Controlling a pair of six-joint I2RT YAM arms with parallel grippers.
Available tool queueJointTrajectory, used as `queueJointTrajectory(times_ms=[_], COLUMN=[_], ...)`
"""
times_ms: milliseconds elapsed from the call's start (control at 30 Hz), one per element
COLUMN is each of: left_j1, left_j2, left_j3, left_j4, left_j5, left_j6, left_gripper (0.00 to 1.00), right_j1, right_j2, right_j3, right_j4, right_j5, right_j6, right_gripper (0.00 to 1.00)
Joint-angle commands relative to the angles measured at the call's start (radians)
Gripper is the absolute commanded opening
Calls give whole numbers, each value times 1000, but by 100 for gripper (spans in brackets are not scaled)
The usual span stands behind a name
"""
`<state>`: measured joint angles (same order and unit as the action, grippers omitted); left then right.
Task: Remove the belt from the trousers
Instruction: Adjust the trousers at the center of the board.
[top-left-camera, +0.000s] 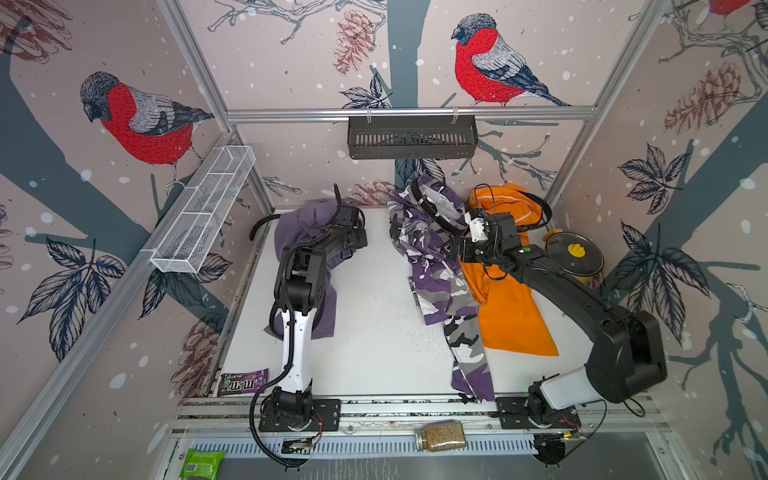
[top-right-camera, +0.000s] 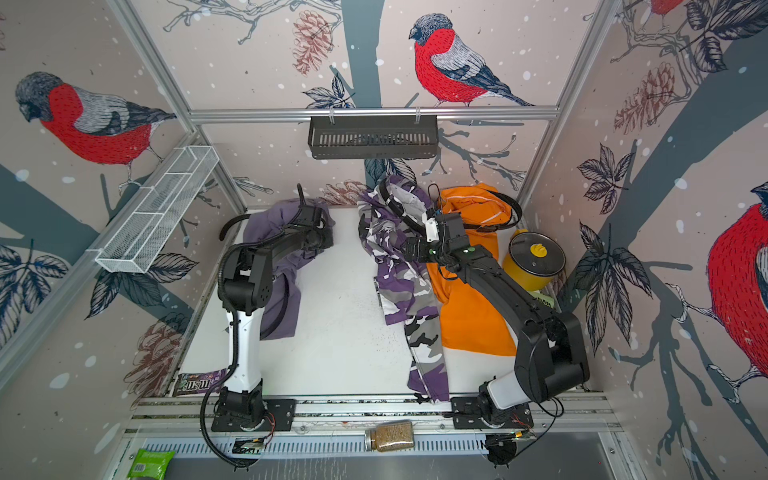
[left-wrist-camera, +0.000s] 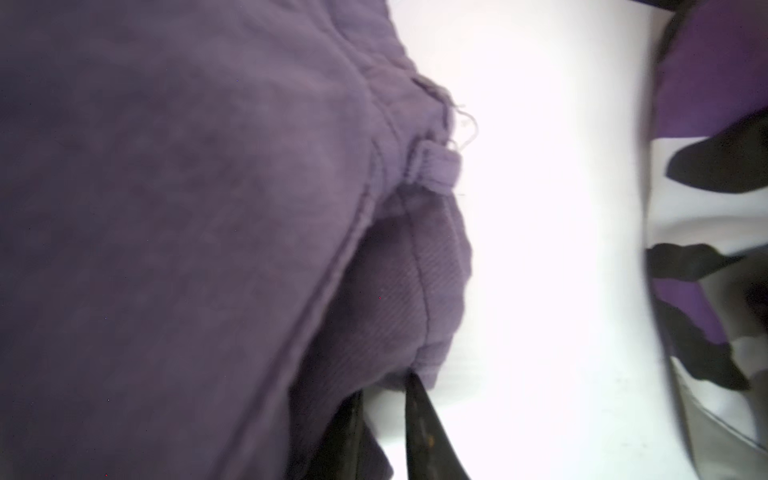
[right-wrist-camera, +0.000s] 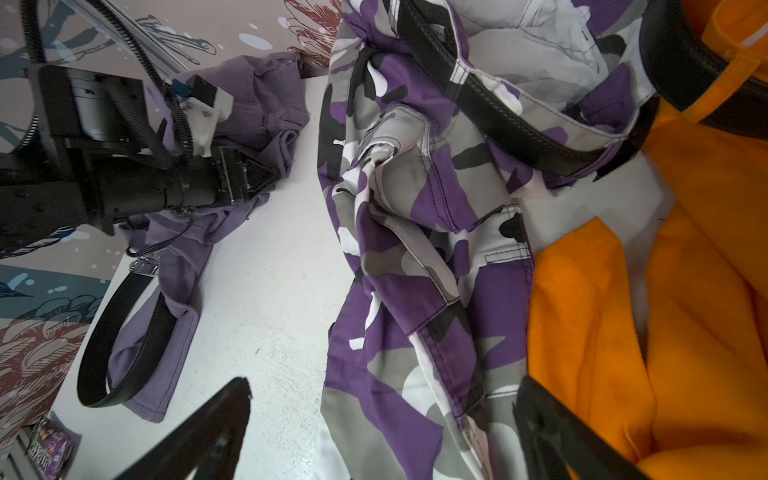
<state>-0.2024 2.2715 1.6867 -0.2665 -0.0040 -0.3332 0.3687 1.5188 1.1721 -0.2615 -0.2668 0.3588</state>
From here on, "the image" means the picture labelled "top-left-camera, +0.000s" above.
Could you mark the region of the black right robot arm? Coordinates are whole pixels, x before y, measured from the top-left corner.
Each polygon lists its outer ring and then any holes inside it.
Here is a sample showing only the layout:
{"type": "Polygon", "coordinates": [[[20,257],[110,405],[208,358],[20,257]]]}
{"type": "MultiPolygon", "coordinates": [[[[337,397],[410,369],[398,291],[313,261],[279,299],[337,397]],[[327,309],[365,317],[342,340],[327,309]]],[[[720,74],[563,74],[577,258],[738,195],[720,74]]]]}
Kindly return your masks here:
{"type": "Polygon", "coordinates": [[[592,342],[583,366],[529,387],[526,410],[534,425],[549,426],[579,404],[622,403],[667,379],[658,320],[602,299],[544,249],[523,245],[512,215],[470,217],[468,231],[448,240],[444,251],[463,263],[498,267],[546,297],[592,342]]]}

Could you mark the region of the purple camouflage trousers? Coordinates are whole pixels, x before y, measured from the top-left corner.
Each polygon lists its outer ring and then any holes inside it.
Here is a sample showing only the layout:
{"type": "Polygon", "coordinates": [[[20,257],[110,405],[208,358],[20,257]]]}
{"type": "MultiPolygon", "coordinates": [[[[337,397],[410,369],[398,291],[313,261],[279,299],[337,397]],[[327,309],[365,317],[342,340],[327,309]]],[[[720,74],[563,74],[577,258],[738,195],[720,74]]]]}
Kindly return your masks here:
{"type": "MultiPolygon", "coordinates": [[[[467,227],[465,204],[452,189],[428,174],[415,179],[444,217],[467,227]]],[[[446,242],[454,236],[416,204],[410,184],[390,195],[390,239],[410,264],[409,286],[425,324],[442,328],[453,359],[451,387],[465,402],[492,402],[495,391],[478,321],[479,304],[458,261],[446,255],[446,242]]]]}

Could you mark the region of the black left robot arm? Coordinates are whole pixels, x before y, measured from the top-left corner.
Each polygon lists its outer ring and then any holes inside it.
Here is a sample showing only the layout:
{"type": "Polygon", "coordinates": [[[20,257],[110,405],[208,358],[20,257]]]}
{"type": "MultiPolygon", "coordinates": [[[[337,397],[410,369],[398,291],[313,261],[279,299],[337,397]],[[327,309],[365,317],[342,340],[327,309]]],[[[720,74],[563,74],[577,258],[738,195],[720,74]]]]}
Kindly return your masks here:
{"type": "Polygon", "coordinates": [[[310,341],[323,317],[335,315],[331,270],[367,246],[366,219],[357,206],[321,200],[293,212],[270,215],[258,224],[269,220],[278,222],[275,246],[279,248],[279,264],[268,330],[282,339],[282,369],[276,378],[256,388],[248,421],[259,449],[288,471],[300,469],[309,457],[283,457],[273,451],[260,438],[256,421],[273,419],[298,431],[314,424],[317,432],[300,441],[310,450],[322,437],[324,419],[313,405],[310,341]]]}

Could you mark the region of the lilac purple trousers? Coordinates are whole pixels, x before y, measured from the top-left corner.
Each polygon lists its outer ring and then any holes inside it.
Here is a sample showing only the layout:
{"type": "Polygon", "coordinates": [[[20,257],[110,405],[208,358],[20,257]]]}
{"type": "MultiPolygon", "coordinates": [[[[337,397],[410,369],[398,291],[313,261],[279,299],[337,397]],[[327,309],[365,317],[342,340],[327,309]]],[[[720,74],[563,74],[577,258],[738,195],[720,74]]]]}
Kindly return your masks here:
{"type": "MultiPolygon", "coordinates": [[[[306,262],[300,263],[303,257],[308,257],[312,248],[310,244],[320,238],[337,212],[338,204],[330,198],[312,200],[302,207],[280,215],[275,230],[275,253],[277,259],[282,261],[290,249],[298,245],[294,257],[296,272],[306,271],[306,262]]],[[[351,257],[349,251],[338,252],[334,256],[327,256],[325,299],[322,306],[316,312],[312,326],[311,338],[331,338],[335,334],[337,291],[331,281],[332,271],[351,257]]]]}

